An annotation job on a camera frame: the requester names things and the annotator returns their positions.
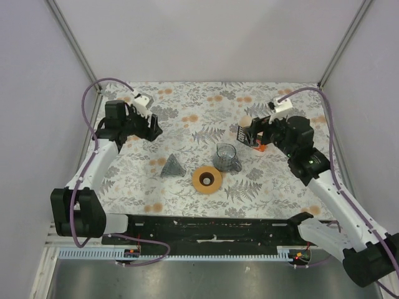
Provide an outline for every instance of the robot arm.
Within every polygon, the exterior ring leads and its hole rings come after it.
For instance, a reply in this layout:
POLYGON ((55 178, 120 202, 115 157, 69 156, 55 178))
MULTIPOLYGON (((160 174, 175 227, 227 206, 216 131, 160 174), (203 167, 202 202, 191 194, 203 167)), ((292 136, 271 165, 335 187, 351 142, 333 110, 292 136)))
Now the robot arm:
POLYGON ((244 128, 247 142, 253 145, 260 139, 262 145, 272 143, 279 148, 289 158, 294 176, 323 201, 346 233, 339 234, 305 212, 290 219, 300 237, 341 261, 349 277, 361 287, 394 271, 381 243, 358 212, 373 224, 373 230, 386 238, 396 260, 399 260, 399 234, 389 235, 343 184, 335 185, 330 161, 314 148, 310 120, 302 116, 286 117, 292 110, 289 98, 282 103, 275 98, 269 107, 273 111, 271 116, 255 118, 251 126, 244 128))
POLYGON ((99 141, 95 159, 90 163, 83 178, 79 176, 86 167, 90 155, 86 157, 65 188, 53 190, 50 201, 58 235, 72 235, 69 206, 72 191, 78 180, 80 180, 80 185, 75 203, 79 203, 80 209, 74 211, 77 236, 101 237, 104 234, 126 231, 128 217, 123 214, 105 213, 97 193, 108 167, 119 154, 128 136, 136 135, 153 141, 162 133, 158 126, 157 116, 147 109, 152 102, 151 97, 137 92, 133 95, 135 99, 130 106, 121 100, 108 101, 105 104, 105 117, 100 121, 95 132, 99 141))

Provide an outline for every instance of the gray triangular block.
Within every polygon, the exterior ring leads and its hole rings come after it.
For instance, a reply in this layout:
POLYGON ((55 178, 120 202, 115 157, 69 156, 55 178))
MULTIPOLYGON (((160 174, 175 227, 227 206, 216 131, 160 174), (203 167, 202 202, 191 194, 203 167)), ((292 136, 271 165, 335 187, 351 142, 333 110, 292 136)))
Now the gray triangular block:
POLYGON ((162 168, 161 178, 165 176, 185 176, 186 170, 177 161, 174 154, 170 154, 166 164, 162 168))

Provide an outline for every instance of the patterned table surface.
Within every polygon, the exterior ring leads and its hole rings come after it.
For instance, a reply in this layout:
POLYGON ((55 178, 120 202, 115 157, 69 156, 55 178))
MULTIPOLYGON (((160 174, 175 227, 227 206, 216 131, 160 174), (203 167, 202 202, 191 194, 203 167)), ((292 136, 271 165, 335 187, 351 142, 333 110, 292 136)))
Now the patterned table surface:
MULTIPOLYGON (((139 92, 152 95, 150 110, 163 130, 154 142, 132 136, 111 164, 99 192, 106 212, 171 216, 287 218, 309 211, 318 218, 331 213, 289 171, 286 157, 269 146, 261 153, 236 141, 243 118, 269 114, 267 102, 311 84, 298 83, 132 83, 139 92), (240 173, 223 174, 214 194, 198 193, 193 171, 212 165, 217 143, 230 143, 243 165, 240 173), (187 169, 185 177, 161 178, 166 159, 174 154, 187 169)), ((111 83, 103 91, 97 118, 104 117, 107 100, 131 102, 122 85, 111 83)), ((315 146, 328 154, 328 128, 319 96, 301 93, 293 97, 294 115, 311 119, 315 146)))

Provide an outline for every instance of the orange roll of tape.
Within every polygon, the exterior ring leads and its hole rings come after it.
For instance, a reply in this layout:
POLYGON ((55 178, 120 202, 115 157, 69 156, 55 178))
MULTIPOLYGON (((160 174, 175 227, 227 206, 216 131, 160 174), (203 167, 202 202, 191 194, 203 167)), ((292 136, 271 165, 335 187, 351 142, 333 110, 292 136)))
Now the orange roll of tape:
POLYGON ((215 167, 200 167, 194 171, 193 186, 200 193, 214 193, 222 186, 222 175, 215 167))

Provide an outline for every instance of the white cable tray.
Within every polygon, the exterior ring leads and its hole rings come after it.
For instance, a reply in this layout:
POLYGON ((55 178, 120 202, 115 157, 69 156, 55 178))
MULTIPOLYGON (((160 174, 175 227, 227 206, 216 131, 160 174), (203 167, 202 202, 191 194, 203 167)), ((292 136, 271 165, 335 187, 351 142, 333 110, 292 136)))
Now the white cable tray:
MULTIPOLYGON (((114 248, 60 248, 58 259, 64 260, 152 260, 159 255, 141 255, 124 257, 125 249, 114 248)), ((277 249, 276 255, 169 255, 163 260, 172 261, 260 261, 260 262, 291 262, 289 249, 277 249)))

